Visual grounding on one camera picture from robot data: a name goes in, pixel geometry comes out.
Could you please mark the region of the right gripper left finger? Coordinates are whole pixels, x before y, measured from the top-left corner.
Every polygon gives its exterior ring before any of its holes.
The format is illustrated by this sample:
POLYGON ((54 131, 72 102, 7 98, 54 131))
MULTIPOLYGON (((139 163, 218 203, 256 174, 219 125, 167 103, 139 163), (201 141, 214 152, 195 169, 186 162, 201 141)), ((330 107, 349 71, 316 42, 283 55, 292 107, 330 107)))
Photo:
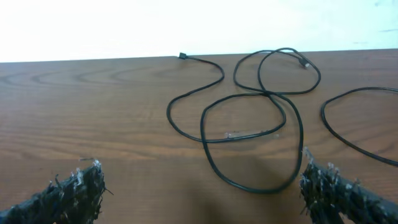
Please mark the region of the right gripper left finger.
POLYGON ((106 191, 100 161, 69 178, 57 177, 41 192, 1 211, 1 224, 93 223, 101 213, 106 191))

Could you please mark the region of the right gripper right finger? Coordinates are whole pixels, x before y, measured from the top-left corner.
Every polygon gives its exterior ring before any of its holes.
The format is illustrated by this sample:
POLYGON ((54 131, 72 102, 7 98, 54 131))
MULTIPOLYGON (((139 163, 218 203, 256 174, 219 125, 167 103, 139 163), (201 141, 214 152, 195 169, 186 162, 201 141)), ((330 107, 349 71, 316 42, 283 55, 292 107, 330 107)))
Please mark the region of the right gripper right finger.
POLYGON ((308 164, 300 175, 300 196, 305 203, 302 213, 312 223, 397 224, 396 203, 365 189, 358 179, 352 182, 342 177, 331 162, 321 166, 308 149, 303 153, 308 164))

